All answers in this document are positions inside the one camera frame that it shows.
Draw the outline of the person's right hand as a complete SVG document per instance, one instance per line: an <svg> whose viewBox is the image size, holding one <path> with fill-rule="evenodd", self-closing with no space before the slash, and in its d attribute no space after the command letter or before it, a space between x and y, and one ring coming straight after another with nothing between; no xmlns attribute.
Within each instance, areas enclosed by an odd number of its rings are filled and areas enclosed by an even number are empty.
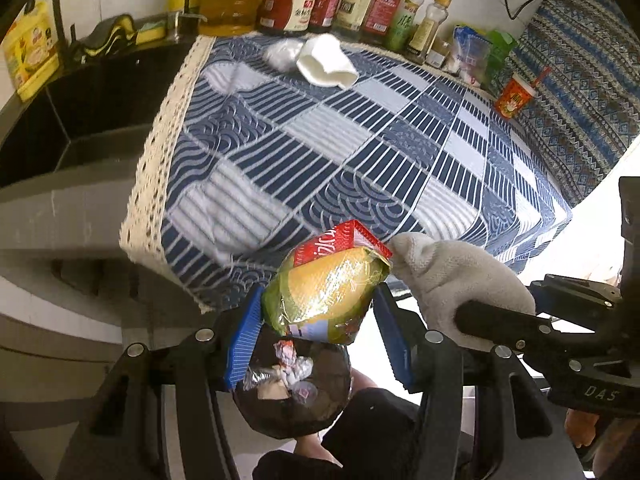
<svg viewBox="0 0 640 480"><path fill-rule="evenodd" d="M596 425L599 415L572 410L567 411L564 428L576 448L590 445L596 438ZM609 460L620 454L623 445L639 425L639 419L616 418L605 430L604 441L597 446L596 457L600 462Z"/></svg>

